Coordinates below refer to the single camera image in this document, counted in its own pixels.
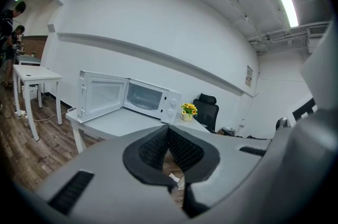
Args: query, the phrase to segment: white table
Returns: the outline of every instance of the white table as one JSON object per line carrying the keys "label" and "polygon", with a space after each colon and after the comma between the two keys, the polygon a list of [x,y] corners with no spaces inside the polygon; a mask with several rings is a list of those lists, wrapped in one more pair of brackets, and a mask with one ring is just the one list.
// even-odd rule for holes
{"label": "white table", "polygon": [[[89,120],[85,123],[80,123],[79,121],[77,121],[78,116],[76,110],[67,113],[66,118],[70,121],[72,125],[74,139],[79,153],[86,149],[83,136],[84,132],[86,132],[87,135],[95,138],[100,137],[103,139],[111,139],[114,137],[128,135],[142,129],[161,126],[165,124],[162,123],[159,119],[142,115],[126,108],[115,110],[93,120]],[[206,130],[195,119],[192,119],[192,121],[190,122],[186,122],[180,118],[180,114],[176,115],[176,119],[173,125],[185,126],[210,134],[210,132]]]}
{"label": "white table", "polygon": [[[33,120],[32,115],[32,108],[31,108],[31,100],[30,100],[30,90],[29,86],[33,84],[43,84],[43,83],[56,83],[56,99],[57,99],[57,115],[58,115],[58,123],[62,125],[62,118],[61,118],[61,106],[60,106],[60,97],[58,94],[58,84],[60,79],[62,78],[61,75],[50,71],[49,69],[41,66],[23,66],[23,65],[14,65],[13,67],[13,82],[14,82],[14,97],[15,97],[15,107],[16,113],[20,117],[21,111],[18,101],[18,92],[17,92],[17,78],[23,81],[25,85],[25,105],[26,105],[26,112],[28,115],[28,121],[30,123],[32,134],[36,141],[40,138],[37,135],[35,123]],[[41,101],[41,88],[40,86],[37,87],[37,97],[39,100],[39,107],[42,108],[42,101]]]}
{"label": "white table", "polygon": [[[19,65],[22,65],[23,63],[29,63],[29,64],[37,64],[40,65],[41,64],[41,60],[35,57],[28,57],[28,56],[20,56],[17,55],[15,56],[15,59],[17,60],[17,63]],[[20,94],[21,93],[21,82],[20,82],[20,77],[17,77],[17,84],[18,84],[18,88],[17,91]]]}

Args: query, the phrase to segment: person in black shirt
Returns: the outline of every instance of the person in black shirt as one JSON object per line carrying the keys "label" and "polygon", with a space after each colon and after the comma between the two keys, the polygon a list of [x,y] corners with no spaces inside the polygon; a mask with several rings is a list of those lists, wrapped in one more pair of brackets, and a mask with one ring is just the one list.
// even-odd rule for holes
{"label": "person in black shirt", "polygon": [[18,3],[13,10],[5,10],[0,15],[0,52],[5,43],[12,43],[13,18],[18,17],[26,10],[24,2]]}
{"label": "person in black shirt", "polygon": [[7,49],[6,49],[7,69],[6,69],[6,75],[5,75],[5,88],[6,89],[12,88],[12,85],[10,84],[10,78],[12,76],[14,55],[16,53],[16,50],[19,48],[17,38],[19,35],[23,34],[24,31],[25,31],[25,27],[23,25],[19,25],[18,27],[16,27],[15,31],[12,32],[12,35],[11,35],[12,42],[10,44],[7,44]]}

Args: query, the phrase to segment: flower pot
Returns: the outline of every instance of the flower pot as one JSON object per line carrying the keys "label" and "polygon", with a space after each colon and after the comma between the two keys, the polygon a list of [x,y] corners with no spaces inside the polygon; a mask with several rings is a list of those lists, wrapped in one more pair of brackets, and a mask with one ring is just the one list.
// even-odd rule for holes
{"label": "flower pot", "polygon": [[182,120],[186,120],[186,121],[191,121],[192,120],[192,114],[188,114],[188,113],[186,113],[186,114],[182,114],[181,113],[181,119]]}

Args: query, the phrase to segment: open microwave door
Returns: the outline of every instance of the open microwave door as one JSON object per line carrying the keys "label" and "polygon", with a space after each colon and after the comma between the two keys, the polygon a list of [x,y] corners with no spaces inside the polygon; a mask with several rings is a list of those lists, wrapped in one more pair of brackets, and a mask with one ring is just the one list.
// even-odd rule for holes
{"label": "open microwave door", "polygon": [[127,89],[126,78],[80,71],[78,119],[83,123],[119,109]]}

